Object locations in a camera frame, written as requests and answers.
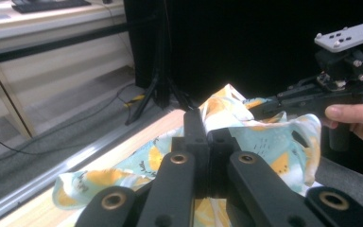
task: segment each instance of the black cable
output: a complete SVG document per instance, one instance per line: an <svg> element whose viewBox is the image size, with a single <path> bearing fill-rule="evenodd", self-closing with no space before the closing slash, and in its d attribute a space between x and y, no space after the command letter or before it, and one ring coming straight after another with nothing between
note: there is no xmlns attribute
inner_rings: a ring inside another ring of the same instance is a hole
<svg viewBox="0 0 363 227"><path fill-rule="evenodd" d="M65 148L59 148L59 149L51 149L51 150L46 150L46 151L43 151L43 152L39 152L39 153L30 153L30 152L26 152L26 151L24 151L24 149L25 148L27 148L28 146L30 146L30 145L32 145L32 144L34 144L35 142L37 142L37 141L39 141L39 140L41 140L41 139L43 139L43 138L46 138L47 136L49 136L49 135L51 135L51 134L53 134L53 133L55 133L55 132L57 132L57 131L61 131L61 130L63 130L63 129L66 129L66 128L68 128L68 127L70 127L70 126L72 126L72 125L75 125L75 124L77 124L77 123L79 123L79 122L81 122L81 121L84 121L84 120L86 120L86 119L88 119L88 118L90 118L90 117L92 117L92 116L94 116L94 115L96 115L96 114L99 114L100 112L102 112L104 109L106 109L107 107L109 107L115 100L117 100L117 99L119 99L120 101L122 101L124 104L127 104L122 98L120 98L120 95L123 93L123 91L126 89L126 88L128 88L128 87L130 87L131 85L133 85L133 84L128 84L128 85L126 85L126 86L124 86L123 88L121 88L119 91L117 91L117 93L116 93L116 96L113 98L113 99L111 99L111 101L109 101L105 106L103 106L103 107L101 107L99 110L97 110L96 112L94 112L94 113L91 113L91 114L89 114L89 115L87 115L87 116L84 116L84 117L82 117L81 119L79 119L79 120L76 120L76 121L74 121L74 122L72 122L72 123L69 123L69 124L67 124L67 125L64 125L64 126L62 126L62 127L60 127L60 128L58 128L58 129L56 129L56 130L53 130L53 131L51 131L50 133L48 133L48 134L46 134L46 135L44 135L44 136L41 136L41 137L39 137L39 138L36 138L35 140L33 140L33 141L31 141L30 143L28 143L27 145L25 145L23 148L20 148L20 149L16 149L16 148L11 148L11 147L9 147L9 146L7 146L7 145L5 145L3 142L1 142L0 141L0 145L2 145L2 146L4 146L5 148L8 148L9 150L11 150L11 151L14 151L14 153L12 153L12 154L10 154L10 155L8 155L8 156L5 156L5 157L3 157L3 158L0 158L0 161L3 161L3 160L6 160L6 159L8 159L8 158L10 158L10 157L12 157L13 155L15 155L15 154L18 154L18 153L22 153L22 154L26 154L26 155L43 155L43 154L46 154L46 153L51 153L51 152L54 152L54 151L58 151L58 150L62 150L62 149L65 149ZM131 116L131 109L130 109L130 106L129 105L126 105L127 106L127 108L128 108L128 111L129 111L129 116L128 116L128 119L127 120L129 120L130 119L130 116Z"/></svg>

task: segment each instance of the patterned cloth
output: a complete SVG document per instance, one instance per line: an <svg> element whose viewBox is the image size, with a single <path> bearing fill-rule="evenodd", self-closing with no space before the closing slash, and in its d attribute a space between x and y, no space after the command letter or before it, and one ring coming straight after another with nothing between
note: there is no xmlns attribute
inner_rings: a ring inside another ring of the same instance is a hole
<svg viewBox="0 0 363 227"><path fill-rule="evenodd" d="M287 121L285 113L255 121L250 108L265 101L245 99L228 84L199 107L205 130L229 128L242 150L259 154L292 190L303 195L315 181L320 161L320 121L312 114ZM183 136L183 127L148 141L111 169L61 174L53 202L61 209L79 209L111 185L137 190L155 178L170 152L172 137L177 136ZM230 226L225 200L196 200L194 225Z"/></svg>

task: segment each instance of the wooden table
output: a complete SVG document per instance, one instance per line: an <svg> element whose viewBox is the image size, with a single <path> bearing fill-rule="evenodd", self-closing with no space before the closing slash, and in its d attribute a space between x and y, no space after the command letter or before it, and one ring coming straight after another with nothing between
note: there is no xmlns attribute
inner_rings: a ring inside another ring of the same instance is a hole
<svg viewBox="0 0 363 227"><path fill-rule="evenodd" d="M149 140L167 131L176 129L182 125L184 112L173 111L162 117L152 125L139 131L130 139L111 149L98 159L94 160L81 170L98 170L110 168L125 158ZM64 211L57 208L52 202L53 188L49 188L32 201L21 206L8 216L0 220L0 226L63 226L63 222L72 216L77 210Z"/></svg>

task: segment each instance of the yellow patterned fabric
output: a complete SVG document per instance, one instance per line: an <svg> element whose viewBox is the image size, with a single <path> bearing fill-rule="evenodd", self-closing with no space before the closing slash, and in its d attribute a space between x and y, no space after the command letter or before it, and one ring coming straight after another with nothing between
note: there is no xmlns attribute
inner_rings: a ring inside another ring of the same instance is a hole
<svg viewBox="0 0 363 227"><path fill-rule="evenodd" d="M292 190L304 194L315 181L320 161L320 122L312 114L287 121L285 113L255 121L250 108L265 101L245 99L228 84L199 107L205 130L228 128L243 151L259 154ZM293 131L304 144L295 139ZM61 209L79 209L111 185L137 190L155 179L163 157L170 152L171 138L177 136L183 136L183 127L148 141L111 169L61 174L53 202ZM194 226L230 226L226 201L196 200Z"/></svg>

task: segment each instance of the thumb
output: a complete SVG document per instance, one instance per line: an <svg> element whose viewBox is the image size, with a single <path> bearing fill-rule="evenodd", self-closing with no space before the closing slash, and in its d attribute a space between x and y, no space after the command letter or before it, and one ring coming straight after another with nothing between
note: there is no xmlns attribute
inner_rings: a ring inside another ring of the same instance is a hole
<svg viewBox="0 0 363 227"><path fill-rule="evenodd" d="M326 108L325 115L331 120L342 123L363 124L363 104L331 105Z"/></svg>

